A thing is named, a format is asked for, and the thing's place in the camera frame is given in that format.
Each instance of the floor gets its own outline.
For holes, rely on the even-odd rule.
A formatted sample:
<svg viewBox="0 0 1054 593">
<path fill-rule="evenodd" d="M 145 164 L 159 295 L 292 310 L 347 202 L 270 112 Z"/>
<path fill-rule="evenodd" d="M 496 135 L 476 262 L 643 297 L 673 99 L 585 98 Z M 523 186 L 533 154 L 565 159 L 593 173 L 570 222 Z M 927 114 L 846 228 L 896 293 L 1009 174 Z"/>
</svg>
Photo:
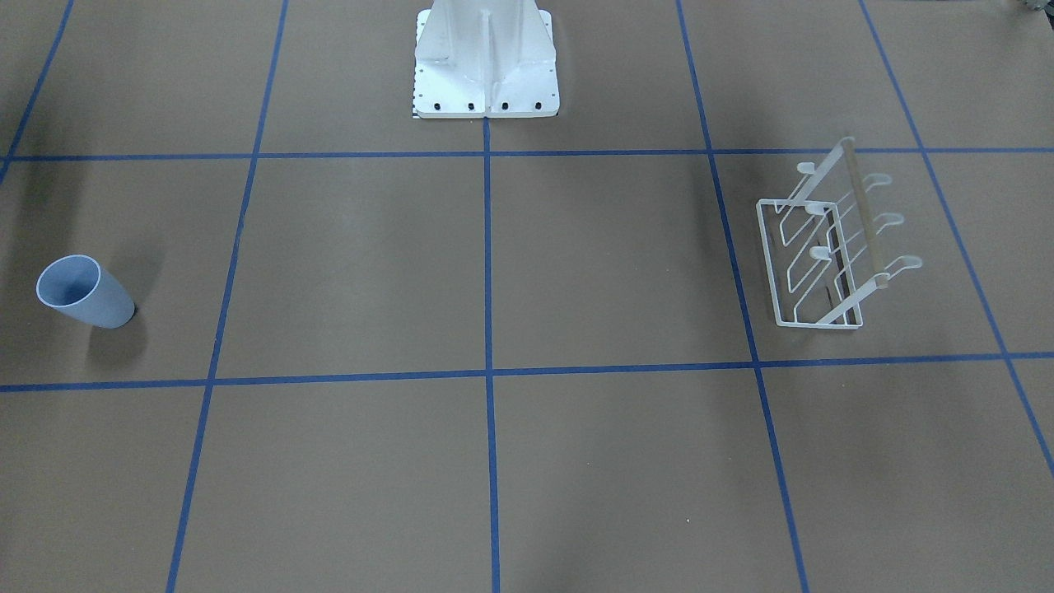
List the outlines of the floor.
<svg viewBox="0 0 1054 593">
<path fill-rule="evenodd" d="M 0 3 L 0 591 L 1054 590 L 1041 13 L 543 2 L 560 115 L 424 121 L 427 6 Z M 925 264 L 777 328 L 850 134 Z"/>
</svg>

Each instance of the blue tape line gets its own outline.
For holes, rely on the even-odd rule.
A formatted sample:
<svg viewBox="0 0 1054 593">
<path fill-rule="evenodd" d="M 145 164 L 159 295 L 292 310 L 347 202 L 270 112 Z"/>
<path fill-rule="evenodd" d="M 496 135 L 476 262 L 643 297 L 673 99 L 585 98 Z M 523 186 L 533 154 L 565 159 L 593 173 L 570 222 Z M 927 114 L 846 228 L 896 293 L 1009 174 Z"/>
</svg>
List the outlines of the blue tape line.
<svg viewBox="0 0 1054 593">
<path fill-rule="evenodd" d="M 723 371 L 752 369 L 752 362 L 705 362 L 683 364 L 619 364 L 598 367 L 536 367 L 495 369 L 495 377 L 531 377 L 538 375 L 604 375 L 619 373 L 674 373 L 685 371 Z"/>
<path fill-rule="evenodd" d="M 977 270 L 974 269 L 973 260 L 970 258 L 970 253 L 967 251 L 965 241 L 962 239 L 962 235 L 959 233 L 959 226 L 955 222 L 955 217 L 952 215 L 952 209 L 948 203 L 948 199 L 944 196 L 944 190 L 940 185 L 940 181 L 937 179 L 937 171 L 933 166 L 933 162 L 930 159 L 929 150 L 925 144 L 922 143 L 922 136 L 919 134 L 918 126 L 915 124 L 915 117 L 912 116 L 911 108 L 907 107 L 907 100 L 904 98 L 904 93 L 900 88 L 900 83 L 897 81 L 896 75 L 893 73 L 893 65 L 890 63 L 890 57 L 885 53 L 885 47 L 882 45 L 882 40 L 878 36 L 878 29 L 875 27 L 875 22 L 871 18 L 871 12 L 867 11 L 867 4 L 864 0 L 857 0 L 860 4 L 860 11 L 863 13 L 864 20 L 867 21 L 867 27 L 871 29 L 871 36 L 875 40 L 875 45 L 878 47 L 879 56 L 882 58 L 882 64 L 885 66 L 885 73 L 890 77 L 890 82 L 893 84 L 893 90 L 897 94 L 897 99 L 900 101 L 900 106 L 904 112 L 904 117 L 907 119 L 907 125 L 912 130 L 912 135 L 915 136 L 915 142 L 920 149 L 920 154 L 922 155 L 922 160 L 925 162 L 926 171 L 930 173 L 930 180 L 933 182 L 934 190 L 937 192 L 937 198 L 940 200 L 940 206 L 944 210 L 944 217 L 948 218 L 948 225 L 952 230 L 952 235 L 955 237 L 955 243 L 959 248 L 959 254 L 962 256 L 963 262 L 967 264 L 967 271 L 970 272 L 970 280 L 974 283 L 974 290 L 977 291 L 977 298 L 981 302 L 981 308 L 984 310 L 984 317 L 988 318 L 989 325 L 992 328 L 992 334 L 995 336 L 996 344 L 999 347 L 999 352 L 1002 355 L 1002 359 L 1007 364 L 1007 371 L 1010 373 L 1011 381 L 1014 383 L 1014 389 L 1017 391 L 1017 397 L 1021 401 L 1021 407 L 1024 409 L 1024 415 L 1029 419 L 1029 423 L 1032 426 L 1032 432 L 1036 437 L 1036 442 L 1039 444 L 1039 450 L 1042 452 L 1043 459 L 1047 461 L 1047 469 L 1050 471 L 1051 477 L 1054 478 L 1054 456 L 1051 455 L 1050 447 L 1047 444 L 1047 438 L 1043 436 L 1042 430 L 1039 427 L 1039 422 L 1036 420 L 1036 415 L 1032 410 L 1032 404 L 1029 402 L 1029 396 L 1024 392 L 1024 387 L 1021 386 L 1021 381 L 1017 376 L 1017 370 L 1014 369 L 1013 358 L 1010 356 L 1010 352 L 1007 350 L 1007 343 L 1003 341 L 1002 333 L 999 332 L 999 325 L 996 323 L 995 316 L 992 313 L 992 308 L 989 305 L 987 296 L 984 295 L 984 289 L 981 286 L 980 277 L 977 275 Z"/>
<path fill-rule="evenodd" d="M 490 475 L 490 589 L 502 590 L 499 536 L 497 436 L 494 420 L 493 272 L 491 264 L 490 119 L 483 119 L 484 359 L 487 377 L 487 459 Z"/>
<path fill-rule="evenodd" d="M 167 388 L 203 388 L 204 379 L 173 379 L 157 381 L 95 381 L 84 383 L 26 383 L 0 386 L 0 394 L 33 392 L 90 392 L 96 390 L 153 390 Z"/>
<path fill-rule="evenodd" d="M 422 371 L 409 373 L 359 373 L 346 375 L 290 375 L 281 377 L 230 377 L 213 381 L 217 387 L 233 386 L 295 386 L 302 383 L 358 383 L 371 381 L 418 381 L 423 379 L 463 379 L 485 377 L 480 370 Z"/>
<path fill-rule="evenodd" d="M 681 0 L 677 1 L 677 16 L 681 24 L 681 38 L 684 41 L 684 53 L 688 60 L 688 71 L 691 74 L 691 87 L 696 94 L 696 106 L 699 110 L 699 122 L 703 130 L 703 139 L 706 142 L 706 150 L 709 152 L 708 160 L 710 175 L 714 179 L 714 191 L 717 194 L 718 207 L 721 212 L 721 226 L 724 230 L 725 243 L 728 249 L 728 259 L 731 263 L 733 277 L 736 280 L 736 293 L 739 299 L 740 313 L 743 316 L 743 329 L 746 332 L 746 342 L 750 351 L 750 362 L 754 367 L 754 376 L 758 387 L 758 396 L 761 400 L 761 411 L 765 418 L 765 429 L 768 432 L 768 446 L 772 450 L 773 464 L 776 469 L 776 479 L 779 483 L 780 497 L 783 501 L 783 514 L 787 523 L 787 534 L 790 537 L 790 547 L 794 551 L 795 565 L 798 569 L 798 580 L 802 593 L 808 593 L 808 577 L 805 573 L 805 560 L 801 553 L 801 543 L 798 538 L 798 527 L 794 518 L 794 509 L 790 505 L 790 493 L 787 489 L 786 476 L 783 472 L 783 459 L 780 454 L 780 446 L 776 435 L 776 426 L 773 422 L 772 411 L 768 408 L 768 395 L 765 389 L 764 378 L 761 374 L 761 367 L 758 362 L 758 348 L 754 338 L 754 328 L 750 323 L 750 313 L 746 305 L 746 294 L 743 290 L 743 278 L 740 274 L 739 261 L 736 257 L 736 245 L 733 241 L 731 226 L 728 224 L 728 212 L 725 207 L 724 193 L 721 190 L 721 179 L 718 174 L 717 160 L 714 156 L 714 143 L 710 139 L 709 124 L 706 120 L 706 108 L 703 104 L 703 94 L 699 86 L 699 76 L 696 71 L 696 60 L 691 53 L 691 42 L 688 39 L 688 26 L 684 19 L 684 6 Z"/>
<path fill-rule="evenodd" d="M 204 431 L 209 421 L 209 408 L 212 402 L 213 384 L 216 370 L 219 367 L 219 353 L 223 345 L 223 331 L 227 328 L 227 313 L 231 305 L 231 293 L 234 289 L 234 275 L 238 266 L 238 250 L 240 249 L 241 232 L 246 224 L 246 212 L 253 191 L 253 180 L 256 176 L 260 144 L 264 141 L 264 129 L 267 123 L 268 103 L 271 100 L 271 88 L 274 85 L 274 75 L 278 66 L 278 54 L 281 50 L 281 36 L 286 28 L 286 15 L 289 12 L 289 0 L 282 0 L 281 13 L 278 15 L 278 26 L 274 37 L 274 48 L 271 53 L 271 65 L 268 70 L 267 84 L 264 87 L 264 98 L 260 101 L 259 121 L 256 124 L 256 139 L 253 142 L 253 157 L 249 161 L 249 173 L 246 176 L 246 190 L 241 196 L 241 210 L 238 212 L 238 225 L 234 232 L 234 244 L 231 248 L 231 262 L 227 271 L 227 283 L 223 286 L 223 301 L 219 309 L 219 319 L 216 323 L 216 338 L 213 343 L 212 358 L 209 363 L 208 384 L 201 398 L 201 413 L 198 416 L 197 434 L 194 438 L 194 450 L 191 454 L 191 464 L 187 473 L 187 489 L 183 492 L 183 505 L 179 512 L 179 525 L 176 529 L 176 541 L 172 549 L 172 564 L 169 567 L 167 593 L 175 593 L 176 578 L 179 575 L 179 562 L 182 558 L 183 540 L 187 534 L 187 523 L 190 520 L 191 503 L 194 498 L 194 486 L 197 481 L 198 463 L 201 458 L 201 447 L 204 442 Z"/>
<path fill-rule="evenodd" d="M 1054 359 L 1054 352 L 1012 353 L 1015 360 Z M 233 386 L 290 386 L 299 383 L 355 383 L 370 381 L 418 381 L 427 379 L 464 379 L 481 378 L 488 374 L 493 377 L 532 377 L 540 375 L 604 375 L 635 373 L 678 373 L 702 371 L 747 370 L 761 369 L 795 369 L 825 367 L 859 367 L 859 365 L 903 365 L 932 364 L 946 362 L 978 362 L 999 361 L 1001 354 L 970 354 L 970 355 L 929 355 L 916 357 L 865 357 L 846 359 L 801 359 L 801 360 L 760 360 L 733 362 L 700 362 L 672 364 L 619 364 L 594 367 L 536 367 L 507 368 L 486 371 L 483 369 L 467 369 L 457 371 L 418 371 L 393 373 L 349 373 L 339 375 L 288 375 L 275 377 L 228 377 L 211 381 L 215 387 Z M 165 388 L 202 388 L 209 384 L 208 379 L 175 379 L 148 381 L 100 381 L 86 383 L 24 383 L 0 386 L 0 394 L 45 393 L 45 392 L 86 392 L 93 390 L 140 390 Z"/>
<path fill-rule="evenodd" d="M 18 127 L 15 130 L 15 137 L 12 138 L 11 146 L 7 149 L 7 156 L 4 158 L 3 165 L 0 165 L 0 183 L 3 183 L 4 177 L 7 176 L 7 169 L 11 166 L 12 157 L 15 156 L 18 144 L 22 141 L 22 135 L 25 134 L 25 126 L 30 123 L 30 116 L 33 115 L 33 107 L 37 104 L 37 98 L 40 97 L 40 90 L 44 87 L 44 79 L 47 78 L 47 73 L 52 70 L 55 54 L 59 51 L 59 43 L 62 42 L 62 35 L 65 34 L 66 24 L 70 22 L 73 3 L 74 0 L 66 2 L 66 7 L 62 11 L 59 29 L 55 33 L 55 39 L 52 40 L 52 47 L 47 51 L 47 58 L 44 59 L 44 65 L 40 68 L 40 75 L 37 76 L 37 83 L 33 86 L 33 92 L 30 93 L 30 100 L 25 103 L 25 110 L 22 111 L 22 118 L 18 121 Z"/>
<path fill-rule="evenodd" d="M 664 156 L 706 154 L 702 149 L 637 149 L 637 150 L 495 150 L 495 157 L 509 156 Z"/>
<path fill-rule="evenodd" d="M 1010 358 L 1014 360 L 1037 360 L 1037 359 L 1054 359 L 1054 353 L 1011 353 Z"/>
<path fill-rule="evenodd" d="M 190 469 L 187 472 L 187 487 L 183 489 L 183 503 L 179 509 L 179 525 L 176 528 L 176 541 L 172 547 L 172 565 L 169 568 L 169 580 L 164 590 L 174 593 L 176 577 L 179 574 L 179 561 L 183 555 L 183 540 L 187 538 L 187 520 L 191 516 L 191 501 L 194 498 L 194 486 L 197 482 L 197 469 L 201 461 L 201 444 L 204 441 L 204 428 L 209 420 L 209 407 L 212 406 L 212 386 L 204 388 L 201 397 L 201 411 L 198 413 L 197 431 L 194 433 L 194 449 L 191 453 Z"/>
<path fill-rule="evenodd" d="M 858 367 L 871 364 L 928 364 L 939 362 L 977 362 L 1002 360 L 1002 355 L 931 355 L 919 357 L 865 357 L 855 359 L 768 360 L 760 361 L 762 369 L 795 369 L 802 367 Z"/>
<path fill-rule="evenodd" d="M 918 154 L 918 147 L 863 147 L 858 153 L 874 154 Z M 1054 152 L 1054 146 L 977 146 L 977 147 L 932 147 L 928 153 L 956 154 L 1043 154 Z M 743 154 L 826 154 L 829 150 L 809 147 L 756 147 L 756 149 L 630 149 L 630 150 L 507 150 L 491 151 L 494 158 L 518 156 L 676 156 L 694 154 L 743 155 Z M 173 154 L 40 154 L 13 155 L 3 157 L 7 162 L 66 162 L 66 161 L 109 161 L 109 160 L 249 160 L 267 159 L 326 159 L 326 158 L 479 158 L 483 151 L 344 151 L 344 152 L 251 152 L 231 153 L 173 153 Z"/>
<path fill-rule="evenodd" d="M 58 154 L 14 156 L 14 162 L 69 162 L 108 160 L 247 160 L 252 153 L 199 153 L 199 154 Z"/>
<path fill-rule="evenodd" d="M 403 152 L 261 152 L 259 158 L 464 158 L 481 157 L 482 151 L 403 151 Z"/>
<path fill-rule="evenodd" d="M 1041 154 L 1054 152 L 1054 146 L 978 146 L 978 147 L 934 147 L 925 146 L 926 152 L 953 154 Z"/>
</svg>

